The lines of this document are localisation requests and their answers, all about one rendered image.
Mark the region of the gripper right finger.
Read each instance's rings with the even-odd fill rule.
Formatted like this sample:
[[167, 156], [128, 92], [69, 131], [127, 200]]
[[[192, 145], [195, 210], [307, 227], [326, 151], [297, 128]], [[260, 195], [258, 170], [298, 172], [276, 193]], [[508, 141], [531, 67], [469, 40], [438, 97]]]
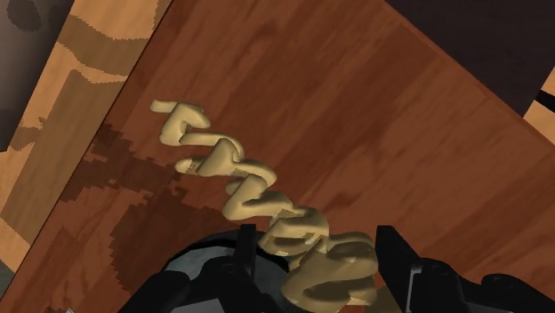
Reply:
[[376, 230], [379, 273], [403, 313], [555, 313], [555, 301], [526, 282], [489, 274], [479, 284], [443, 261], [423, 258], [393, 228]]

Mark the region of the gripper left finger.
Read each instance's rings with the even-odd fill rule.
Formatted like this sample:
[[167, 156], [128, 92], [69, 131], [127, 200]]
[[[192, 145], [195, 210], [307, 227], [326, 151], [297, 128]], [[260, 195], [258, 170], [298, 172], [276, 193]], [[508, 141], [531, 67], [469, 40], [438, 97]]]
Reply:
[[254, 282], [256, 226], [243, 224], [236, 234], [176, 253], [118, 313], [278, 313]]

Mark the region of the tan letter-shaped sculpture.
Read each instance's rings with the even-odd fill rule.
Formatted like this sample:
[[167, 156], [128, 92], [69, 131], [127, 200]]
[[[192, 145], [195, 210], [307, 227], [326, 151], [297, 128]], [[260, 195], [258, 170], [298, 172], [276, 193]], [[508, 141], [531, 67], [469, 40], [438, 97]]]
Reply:
[[245, 158], [240, 142], [209, 132], [199, 106], [153, 100], [152, 111], [165, 113], [160, 141], [167, 146], [208, 146], [205, 157], [186, 157], [174, 168], [202, 177], [229, 176], [228, 200], [221, 209], [230, 221], [269, 218], [259, 241], [266, 253], [289, 258], [289, 272], [280, 291], [291, 303], [313, 313], [338, 313], [345, 306], [363, 306], [365, 313], [402, 313], [387, 287], [377, 288], [378, 260], [371, 237], [362, 232], [333, 235], [318, 210], [295, 205], [272, 189], [277, 180], [266, 164]]

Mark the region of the reddish brown wooden table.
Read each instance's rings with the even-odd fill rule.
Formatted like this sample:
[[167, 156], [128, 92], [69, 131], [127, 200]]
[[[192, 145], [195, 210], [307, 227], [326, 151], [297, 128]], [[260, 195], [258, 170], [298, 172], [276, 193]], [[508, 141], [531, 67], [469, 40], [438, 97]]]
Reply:
[[225, 179], [173, 169], [154, 99], [201, 106], [333, 233], [390, 224], [472, 280], [555, 297], [555, 146], [383, 0], [174, 0], [91, 140], [27, 177], [50, 217], [0, 313], [117, 313], [182, 247], [234, 228]]

